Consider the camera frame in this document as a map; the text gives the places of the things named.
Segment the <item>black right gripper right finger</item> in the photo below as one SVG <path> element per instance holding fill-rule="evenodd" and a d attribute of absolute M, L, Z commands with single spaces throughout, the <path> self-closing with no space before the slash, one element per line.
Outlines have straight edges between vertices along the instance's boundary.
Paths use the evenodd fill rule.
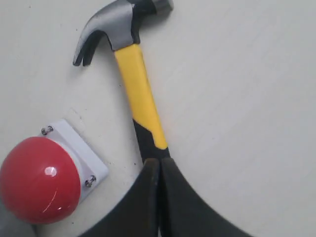
<path fill-rule="evenodd" d="M 160 233 L 163 237 L 248 237 L 212 209 L 172 158 L 160 161 Z"/>

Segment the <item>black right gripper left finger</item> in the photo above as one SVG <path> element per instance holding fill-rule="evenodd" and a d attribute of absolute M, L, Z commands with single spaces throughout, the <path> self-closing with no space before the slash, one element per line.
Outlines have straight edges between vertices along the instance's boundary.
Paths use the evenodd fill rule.
<path fill-rule="evenodd" d="M 158 236 L 158 181 L 160 164 L 147 159 L 122 200 L 82 237 Z"/>

